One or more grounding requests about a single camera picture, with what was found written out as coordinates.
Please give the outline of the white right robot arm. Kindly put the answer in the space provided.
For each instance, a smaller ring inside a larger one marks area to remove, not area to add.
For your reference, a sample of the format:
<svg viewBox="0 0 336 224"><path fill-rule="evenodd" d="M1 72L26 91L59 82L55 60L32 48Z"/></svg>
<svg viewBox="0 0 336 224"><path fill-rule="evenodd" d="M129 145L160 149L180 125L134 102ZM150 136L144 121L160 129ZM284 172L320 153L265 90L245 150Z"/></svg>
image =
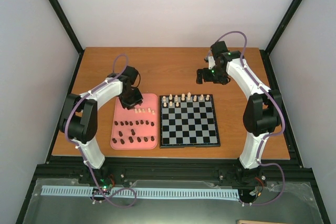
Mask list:
<svg viewBox="0 0 336 224"><path fill-rule="evenodd" d="M284 121L281 93L265 85L252 72L241 52L229 51L224 41L212 44L210 52L205 59L208 67L198 69L196 82L226 85L233 79L238 84L247 99L243 114L247 137L239 161L244 169L257 168L267 140Z"/></svg>

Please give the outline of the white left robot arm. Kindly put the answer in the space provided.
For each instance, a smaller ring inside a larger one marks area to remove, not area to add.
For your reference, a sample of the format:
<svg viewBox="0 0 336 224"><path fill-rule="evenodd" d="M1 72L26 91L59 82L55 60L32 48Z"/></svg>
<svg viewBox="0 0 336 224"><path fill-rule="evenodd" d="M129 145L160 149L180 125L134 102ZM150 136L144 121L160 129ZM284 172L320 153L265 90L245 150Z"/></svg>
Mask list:
<svg viewBox="0 0 336 224"><path fill-rule="evenodd" d="M69 142L79 149L83 162L90 166L91 178L97 183L108 180L109 170L103 166L105 156L97 140L98 111L117 97L123 109L133 109L142 104L143 96L134 83L140 74L136 68L126 66L122 73L111 73L93 89L82 94L69 94L62 109L59 130Z"/></svg>

